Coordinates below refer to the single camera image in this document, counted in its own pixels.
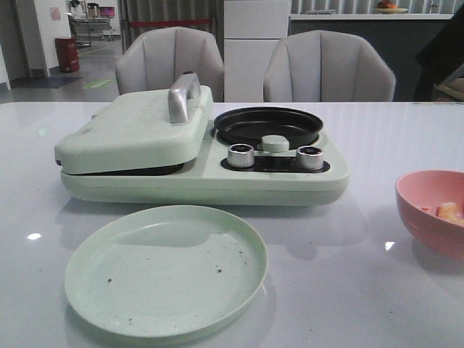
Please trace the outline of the left grey chair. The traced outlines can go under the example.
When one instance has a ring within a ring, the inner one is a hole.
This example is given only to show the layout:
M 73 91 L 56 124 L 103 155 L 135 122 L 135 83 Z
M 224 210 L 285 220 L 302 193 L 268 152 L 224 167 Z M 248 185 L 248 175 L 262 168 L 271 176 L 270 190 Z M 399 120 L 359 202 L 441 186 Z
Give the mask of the left grey chair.
M 167 89 L 185 72 L 208 86 L 215 102 L 224 94 L 224 63 L 214 36 L 192 28 L 172 27 L 141 34 L 118 60 L 119 94 Z

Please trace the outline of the right grey chair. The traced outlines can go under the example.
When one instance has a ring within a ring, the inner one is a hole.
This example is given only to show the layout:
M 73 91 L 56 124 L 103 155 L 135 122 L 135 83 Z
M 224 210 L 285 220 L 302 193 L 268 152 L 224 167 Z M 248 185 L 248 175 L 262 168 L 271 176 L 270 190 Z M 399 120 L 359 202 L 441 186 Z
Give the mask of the right grey chair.
M 391 73 L 358 67 L 352 50 L 338 65 L 321 49 L 321 36 L 296 34 L 278 41 L 263 81 L 265 102 L 390 102 Z

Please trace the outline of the mint green breakfast maker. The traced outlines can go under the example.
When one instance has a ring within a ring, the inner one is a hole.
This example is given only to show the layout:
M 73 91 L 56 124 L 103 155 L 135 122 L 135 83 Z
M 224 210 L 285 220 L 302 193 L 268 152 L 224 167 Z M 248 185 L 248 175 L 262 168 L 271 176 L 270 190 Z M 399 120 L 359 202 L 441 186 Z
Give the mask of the mint green breakfast maker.
M 328 169 L 321 173 L 269 173 L 224 168 L 227 144 L 209 121 L 199 156 L 170 175 L 61 174 L 70 194 L 92 202 L 314 206 L 335 202 L 347 189 L 349 168 L 325 132 L 322 149 Z

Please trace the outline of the mint green plate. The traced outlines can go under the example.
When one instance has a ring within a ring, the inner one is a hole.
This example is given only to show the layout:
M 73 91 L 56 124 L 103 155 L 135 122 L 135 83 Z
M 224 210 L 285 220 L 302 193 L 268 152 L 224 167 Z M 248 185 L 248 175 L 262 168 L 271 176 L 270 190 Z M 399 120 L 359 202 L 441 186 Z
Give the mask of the mint green plate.
M 241 218 L 155 207 L 92 233 L 68 262 L 65 293 L 79 316 L 110 333 L 190 341 L 240 316 L 267 269 L 264 241 Z

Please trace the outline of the silver control knob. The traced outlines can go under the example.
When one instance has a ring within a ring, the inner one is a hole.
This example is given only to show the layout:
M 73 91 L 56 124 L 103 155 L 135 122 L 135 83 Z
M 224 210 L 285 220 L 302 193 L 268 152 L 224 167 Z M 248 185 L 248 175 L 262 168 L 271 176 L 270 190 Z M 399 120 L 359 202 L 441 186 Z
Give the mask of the silver control knob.
M 320 170 L 324 166 L 323 150 L 314 146 L 301 146 L 296 151 L 297 167 L 303 170 Z
M 227 163 L 235 168 L 254 165 L 254 147 L 249 144 L 232 144 L 228 147 Z

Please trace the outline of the black round frying pan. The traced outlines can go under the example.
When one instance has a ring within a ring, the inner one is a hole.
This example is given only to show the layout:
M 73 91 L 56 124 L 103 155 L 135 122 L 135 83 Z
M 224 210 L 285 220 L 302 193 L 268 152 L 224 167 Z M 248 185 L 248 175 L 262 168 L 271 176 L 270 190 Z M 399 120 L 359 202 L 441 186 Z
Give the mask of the black round frying pan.
M 261 149 L 262 137 L 283 136 L 290 149 L 313 144 L 323 128 L 314 114 L 285 107 L 245 107 L 233 109 L 214 120 L 217 136 L 227 144 L 249 144 Z

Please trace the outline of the left silver control knob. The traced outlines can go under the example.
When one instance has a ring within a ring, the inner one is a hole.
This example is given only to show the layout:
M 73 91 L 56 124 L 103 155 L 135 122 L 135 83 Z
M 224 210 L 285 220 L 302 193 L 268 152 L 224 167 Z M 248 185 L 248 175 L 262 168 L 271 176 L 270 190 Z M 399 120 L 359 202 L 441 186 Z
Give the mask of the left silver control knob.
M 249 144 L 232 144 L 228 147 L 227 163 L 235 168 L 254 165 L 254 147 Z

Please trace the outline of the breakfast maker lid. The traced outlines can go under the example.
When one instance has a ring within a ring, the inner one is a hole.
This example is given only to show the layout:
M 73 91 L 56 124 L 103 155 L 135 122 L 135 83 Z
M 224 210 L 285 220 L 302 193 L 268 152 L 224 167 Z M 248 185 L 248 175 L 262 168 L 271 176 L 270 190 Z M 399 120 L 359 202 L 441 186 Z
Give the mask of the breakfast maker lid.
M 55 161 L 70 175 L 181 165 L 198 156 L 212 106 L 193 73 L 169 89 L 123 94 L 59 141 Z

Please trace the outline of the dark grey counter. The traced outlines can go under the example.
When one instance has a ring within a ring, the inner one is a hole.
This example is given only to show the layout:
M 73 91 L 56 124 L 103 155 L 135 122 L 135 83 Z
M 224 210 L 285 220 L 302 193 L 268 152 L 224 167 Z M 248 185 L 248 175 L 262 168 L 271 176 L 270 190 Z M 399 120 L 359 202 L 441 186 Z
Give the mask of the dark grey counter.
M 289 35 L 321 36 L 321 49 L 341 64 L 349 51 L 358 56 L 358 67 L 379 75 L 391 73 L 395 102 L 411 102 L 420 77 L 421 67 L 415 56 L 446 25 L 447 19 L 368 20 L 365 17 L 336 15 L 293 16 L 289 21 Z

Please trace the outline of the shrimp pieces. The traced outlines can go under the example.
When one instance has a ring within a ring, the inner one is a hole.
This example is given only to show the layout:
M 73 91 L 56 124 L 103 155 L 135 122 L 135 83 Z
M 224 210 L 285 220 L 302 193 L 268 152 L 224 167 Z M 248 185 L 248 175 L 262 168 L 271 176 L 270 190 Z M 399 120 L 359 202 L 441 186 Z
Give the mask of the shrimp pieces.
M 441 218 L 458 225 L 463 225 L 463 205 L 456 202 L 441 203 L 436 208 L 420 207 L 420 209 L 430 215 Z

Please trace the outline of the right silver control knob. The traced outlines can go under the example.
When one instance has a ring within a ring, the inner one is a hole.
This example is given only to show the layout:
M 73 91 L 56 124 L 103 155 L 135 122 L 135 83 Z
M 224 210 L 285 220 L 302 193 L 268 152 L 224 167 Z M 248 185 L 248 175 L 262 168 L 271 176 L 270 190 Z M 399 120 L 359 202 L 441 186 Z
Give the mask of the right silver control knob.
M 314 146 L 301 146 L 296 151 L 297 167 L 303 170 L 320 170 L 324 166 L 323 150 Z

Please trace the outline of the white cabinet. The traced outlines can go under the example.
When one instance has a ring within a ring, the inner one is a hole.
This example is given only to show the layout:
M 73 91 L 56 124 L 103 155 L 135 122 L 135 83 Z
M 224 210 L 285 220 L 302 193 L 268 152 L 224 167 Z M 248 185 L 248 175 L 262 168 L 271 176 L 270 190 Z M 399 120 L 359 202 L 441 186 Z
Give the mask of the white cabinet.
M 290 1 L 224 2 L 224 99 L 262 102 L 273 50 L 289 28 Z

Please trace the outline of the pink bowl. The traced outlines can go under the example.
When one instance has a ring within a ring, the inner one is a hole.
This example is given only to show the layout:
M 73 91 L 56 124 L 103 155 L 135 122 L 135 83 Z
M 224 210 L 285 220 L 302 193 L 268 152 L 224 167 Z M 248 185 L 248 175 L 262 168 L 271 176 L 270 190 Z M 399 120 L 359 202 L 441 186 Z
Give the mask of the pink bowl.
M 406 229 L 423 245 L 455 260 L 463 259 L 463 225 L 430 215 L 420 207 L 463 205 L 463 173 L 419 170 L 401 176 L 395 186 L 397 209 Z

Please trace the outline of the red trash bin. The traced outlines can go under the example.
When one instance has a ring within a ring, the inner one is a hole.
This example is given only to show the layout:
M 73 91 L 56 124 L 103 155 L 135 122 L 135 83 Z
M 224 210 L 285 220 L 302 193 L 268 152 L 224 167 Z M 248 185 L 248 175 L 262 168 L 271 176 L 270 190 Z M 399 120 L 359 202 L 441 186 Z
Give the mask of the red trash bin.
M 63 73 L 73 73 L 79 70 L 78 50 L 73 37 L 58 37 L 54 39 L 59 70 Z

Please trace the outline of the grey chair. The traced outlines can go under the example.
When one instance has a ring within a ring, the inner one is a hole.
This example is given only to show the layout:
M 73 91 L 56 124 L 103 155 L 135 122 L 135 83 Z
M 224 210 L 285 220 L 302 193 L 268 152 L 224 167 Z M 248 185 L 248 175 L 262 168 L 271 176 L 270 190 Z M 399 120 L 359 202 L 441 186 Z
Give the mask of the grey chair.
M 265 102 L 390 102 L 391 73 L 358 67 L 352 50 L 338 65 L 321 49 L 321 36 L 296 34 L 278 41 L 263 81 Z
M 167 89 L 185 72 L 208 86 L 215 102 L 224 94 L 224 63 L 214 36 L 192 28 L 172 27 L 141 34 L 118 60 L 119 94 Z

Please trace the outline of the fruit bowl on counter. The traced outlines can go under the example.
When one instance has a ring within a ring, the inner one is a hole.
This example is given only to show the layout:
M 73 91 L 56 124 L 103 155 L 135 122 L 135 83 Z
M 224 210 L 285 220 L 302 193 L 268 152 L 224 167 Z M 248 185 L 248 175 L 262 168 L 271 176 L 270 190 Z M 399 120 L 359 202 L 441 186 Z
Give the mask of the fruit bowl on counter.
M 408 11 L 408 8 L 398 7 L 390 0 L 381 0 L 376 3 L 374 10 L 383 15 L 397 15 Z

